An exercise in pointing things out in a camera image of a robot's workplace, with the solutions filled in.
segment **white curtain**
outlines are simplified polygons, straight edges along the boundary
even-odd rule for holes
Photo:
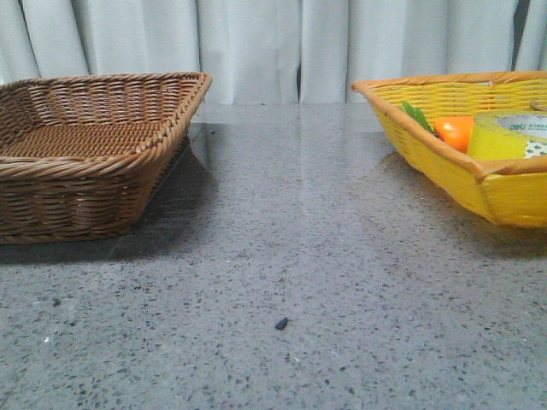
[[[547,0],[0,0],[0,83],[205,71],[211,103],[338,103],[513,69],[547,69]]]

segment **orange toy fruit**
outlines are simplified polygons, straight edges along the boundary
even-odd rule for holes
[[[473,117],[467,115],[441,117],[434,122],[433,129],[442,141],[458,151],[467,153],[473,123]]]

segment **basket rim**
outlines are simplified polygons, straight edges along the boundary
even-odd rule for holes
[[[426,145],[431,151],[469,171],[480,183],[493,174],[547,173],[547,155],[509,160],[475,160],[435,138],[401,109],[380,97],[375,89],[394,85],[432,85],[441,83],[486,83],[489,86],[494,86],[534,79],[547,79],[547,71],[496,71],[359,80],[351,85],[351,89],[354,92],[363,94],[383,115],[395,121],[402,129]]]
[[[196,113],[205,93],[212,83],[212,76],[202,72],[173,73],[119,73],[52,77],[39,79],[20,79],[0,85],[0,91],[10,91],[22,86],[55,85],[94,81],[132,81],[147,79],[193,79],[196,81],[193,90],[183,98],[173,113],[161,121],[161,127],[153,135],[142,141],[134,150],[118,155],[99,157],[84,156],[51,156],[51,157],[13,157],[0,156],[0,179],[50,179],[81,178],[92,175],[104,176],[127,174],[136,171],[148,162],[153,161],[168,150],[173,142],[171,135],[183,131]]]

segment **green leaf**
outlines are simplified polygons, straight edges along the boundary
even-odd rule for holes
[[[431,126],[427,122],[426,116],[424,115],[421,109],[417,107],[413,107],[413,105],[408,101],[402,101],[402,105],[403,105],[403,111],[406,114],[412,117],[418,124],[423,126],[431,134],[435,134],[435,131],[431,128]]]

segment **brown wicker basket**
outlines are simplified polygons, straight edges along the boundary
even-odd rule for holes
[[[0,243],[127,233],[210,83],[162,73],[0,86]]]

